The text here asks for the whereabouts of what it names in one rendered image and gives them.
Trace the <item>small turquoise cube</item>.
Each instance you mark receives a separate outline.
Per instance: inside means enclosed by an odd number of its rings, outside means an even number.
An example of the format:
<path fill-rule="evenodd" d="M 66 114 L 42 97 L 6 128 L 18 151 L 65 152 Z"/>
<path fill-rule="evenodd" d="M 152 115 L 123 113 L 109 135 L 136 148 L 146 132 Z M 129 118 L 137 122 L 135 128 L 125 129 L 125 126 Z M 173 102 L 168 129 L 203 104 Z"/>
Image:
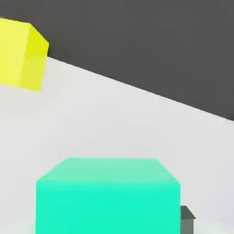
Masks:
<path fill-rule="evenodd" d="M 180 229 L 180 183 L 156 159 L 67 158 L 36 182 L 35 234 Z"/>

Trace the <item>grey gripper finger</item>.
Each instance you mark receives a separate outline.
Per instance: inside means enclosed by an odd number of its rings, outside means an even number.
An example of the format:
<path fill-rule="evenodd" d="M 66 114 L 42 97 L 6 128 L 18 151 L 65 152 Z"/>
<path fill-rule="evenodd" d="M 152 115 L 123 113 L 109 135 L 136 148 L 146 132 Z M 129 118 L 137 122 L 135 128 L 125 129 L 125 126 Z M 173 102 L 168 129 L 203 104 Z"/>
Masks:
<path fill-rule="evenodd" d="M 181 205 L 180 234 L 210 234 L 210 226 L 203 214 Z"/>

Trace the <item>large yellow box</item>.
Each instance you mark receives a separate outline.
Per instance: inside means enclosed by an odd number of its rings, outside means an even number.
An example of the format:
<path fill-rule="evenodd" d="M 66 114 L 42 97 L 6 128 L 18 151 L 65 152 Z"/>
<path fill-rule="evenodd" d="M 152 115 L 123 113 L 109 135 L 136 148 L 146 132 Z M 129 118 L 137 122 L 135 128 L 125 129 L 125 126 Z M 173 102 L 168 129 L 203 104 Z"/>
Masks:
<path fill-rule="evenodd" d="M 39 92 L 48 48 L 32 24 L 0 18 L 0 84 Z"/>

